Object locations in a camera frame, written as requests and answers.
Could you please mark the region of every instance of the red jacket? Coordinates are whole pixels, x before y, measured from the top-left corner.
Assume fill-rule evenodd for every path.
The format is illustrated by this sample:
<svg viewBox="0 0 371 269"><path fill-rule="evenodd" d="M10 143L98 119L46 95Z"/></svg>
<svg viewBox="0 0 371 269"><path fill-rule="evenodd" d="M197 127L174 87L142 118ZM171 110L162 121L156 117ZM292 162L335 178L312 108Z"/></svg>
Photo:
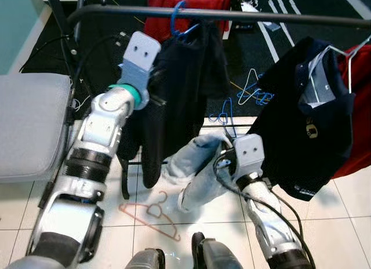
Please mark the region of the red jacket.
<svg viewBox="0 0 371 269"><path fill-rule="evenodd" d="M175 7L182 0L148 0L148 5L153 7ZM229 9L231 0L186 0L187 8L201 9ZM189 20L177 19L175 28L181 32L188 29ZM228 23L221 22L220 28L228 27ZM144 26L144 32L157 39L160 43L171 37L170 19L168 18L147 18Z"/></svg>
<svg viewBox="0 0 371 269"><path fill-rule="evenodd" d="M348 86L348 58L339 57L339 60L341 76ZM333 178L350 175L371 165L371 45L358 51L352 59L351 69L352 92L356 94L352 115L353 147L349 159Z"/></svg>

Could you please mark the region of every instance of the metal rail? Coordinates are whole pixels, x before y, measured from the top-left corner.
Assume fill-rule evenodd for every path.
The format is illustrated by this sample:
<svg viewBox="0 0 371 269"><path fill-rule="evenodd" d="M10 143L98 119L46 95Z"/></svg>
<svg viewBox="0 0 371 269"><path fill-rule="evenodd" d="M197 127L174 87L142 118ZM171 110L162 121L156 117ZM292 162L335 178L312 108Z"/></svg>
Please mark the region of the metal rail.
<svg viewBox="0 0 371 269"><path fill-rule="evenodd" d="M142 7L142 6L114 6L114 5L88 5L84 6L68 17L70 27L91 15L128 15L128 16L150 16L169 18L174 12L173 8ZM276 14L276 13L250 13L227 10L207 9L180 9L178 18L199 18L211 20L232 21L271 21L296 24L318 24L323 26L343 26L355 28L370 28L371 20L362 20L345 17Z"/></svg>

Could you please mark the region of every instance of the navy polo shirt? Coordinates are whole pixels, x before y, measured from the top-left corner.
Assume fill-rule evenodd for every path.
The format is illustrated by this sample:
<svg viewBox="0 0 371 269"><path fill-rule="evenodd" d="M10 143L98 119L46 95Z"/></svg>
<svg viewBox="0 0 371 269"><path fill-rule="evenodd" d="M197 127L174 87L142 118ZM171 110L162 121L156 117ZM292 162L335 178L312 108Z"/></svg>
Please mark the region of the navy polo shirt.
<svg viewBox="0 0 371 269"><path fill-rule="evenodd" d="M305 38L264 74L259 88L275 96L248 132L263 139L263 177L305 201L331 179L352 147L355 95L343 84L334 51L318 57L328 45Z"/></svg>

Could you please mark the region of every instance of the teal wall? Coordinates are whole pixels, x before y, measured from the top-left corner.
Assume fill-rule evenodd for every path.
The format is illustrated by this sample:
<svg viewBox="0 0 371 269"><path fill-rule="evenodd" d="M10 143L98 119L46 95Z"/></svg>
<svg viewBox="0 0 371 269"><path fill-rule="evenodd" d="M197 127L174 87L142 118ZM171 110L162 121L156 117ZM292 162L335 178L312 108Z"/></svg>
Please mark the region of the teal wall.
<svg viewBox="0 0 371 269"><path fill-rule="evenodd" d="M39 17L42 0L0 0L0 74L7 74Z"/></svg>

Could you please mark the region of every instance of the black shirt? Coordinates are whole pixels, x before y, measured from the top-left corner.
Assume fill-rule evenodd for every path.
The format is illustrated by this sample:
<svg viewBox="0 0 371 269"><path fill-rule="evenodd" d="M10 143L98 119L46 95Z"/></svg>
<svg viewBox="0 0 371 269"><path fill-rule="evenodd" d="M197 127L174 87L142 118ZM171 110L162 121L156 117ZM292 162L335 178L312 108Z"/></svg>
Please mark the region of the black shirt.
<svg viewBox="0 0 371 269"><path fill-rule="evenodd" d="M229 80L221 37L214 23L199 21L186 41L172 38L162 45L155 61L152 94L166 101L153 102L128 119L117 155L133 159L142 145L143 182L153 187L162 161L197 136L203 124L206 99L224 98Z"/></svg>

